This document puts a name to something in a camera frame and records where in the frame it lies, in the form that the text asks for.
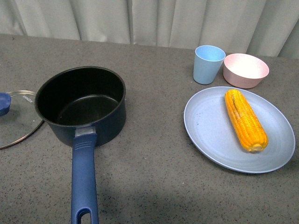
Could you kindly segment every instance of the black saucepan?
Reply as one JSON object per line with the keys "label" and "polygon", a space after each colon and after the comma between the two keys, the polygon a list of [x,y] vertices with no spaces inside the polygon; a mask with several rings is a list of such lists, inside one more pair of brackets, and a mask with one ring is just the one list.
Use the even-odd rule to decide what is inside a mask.
{"label": "black saucepan", "polygon": [[63,71],[37,92],[35,107],[55,135],[72,146],[71,223],[90,213],[98,224],[94,147],[112,140],[126,120],[126,87],[115,72],[101,67]]}

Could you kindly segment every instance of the speckled countertop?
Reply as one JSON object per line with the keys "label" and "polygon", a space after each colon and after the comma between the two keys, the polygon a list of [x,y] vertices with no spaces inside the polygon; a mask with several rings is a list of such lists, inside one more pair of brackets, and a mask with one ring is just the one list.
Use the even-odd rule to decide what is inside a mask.
{"label": "speckled countertop", "polygon": [[[244,174],[205,157],[185,130],[189,98],[230,86],[222,69],[210,85],[192,77],[194,51],[0,35],[0,91],[30,90],[70,68],[117,72],[127,87],[121,133],[95,149],[100,223],[299,223],[299,60],[259,57],[270,74],[250,89],[289,120],[296,150],[282,168]],[[71,148],[44,123],[0,150],[0,223],[70,222]]]}

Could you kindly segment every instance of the corn cob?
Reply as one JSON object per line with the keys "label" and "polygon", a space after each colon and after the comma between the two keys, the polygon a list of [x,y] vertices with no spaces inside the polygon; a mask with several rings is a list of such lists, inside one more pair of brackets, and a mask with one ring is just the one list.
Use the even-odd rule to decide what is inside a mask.
{"label": "corn cob", "polygon": [[244,95],[239,90],[231,89],[224,98],[242,147],[249,152],[263,151],[268,145],[268,136]]}

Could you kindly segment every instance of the light blue cup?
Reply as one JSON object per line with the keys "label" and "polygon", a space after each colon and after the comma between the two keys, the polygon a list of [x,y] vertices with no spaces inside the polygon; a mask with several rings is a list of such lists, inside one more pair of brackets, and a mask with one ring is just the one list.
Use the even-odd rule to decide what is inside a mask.
{"label": "light blue cup", "polygon": [[215,46],[203,45],[195,50],[193,78],[199,84],[214,81],[224,59],[225,52]]}

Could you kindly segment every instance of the pink bowl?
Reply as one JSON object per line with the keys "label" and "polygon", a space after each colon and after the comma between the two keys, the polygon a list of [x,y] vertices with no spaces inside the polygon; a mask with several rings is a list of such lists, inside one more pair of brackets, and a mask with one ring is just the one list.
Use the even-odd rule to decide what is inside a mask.
{"label": "pink bowl", "polygon": [[249,89],[269,74],[269,67],[261,59],[247,54],[231,54],[224,59],[223,76],[231,85]]}

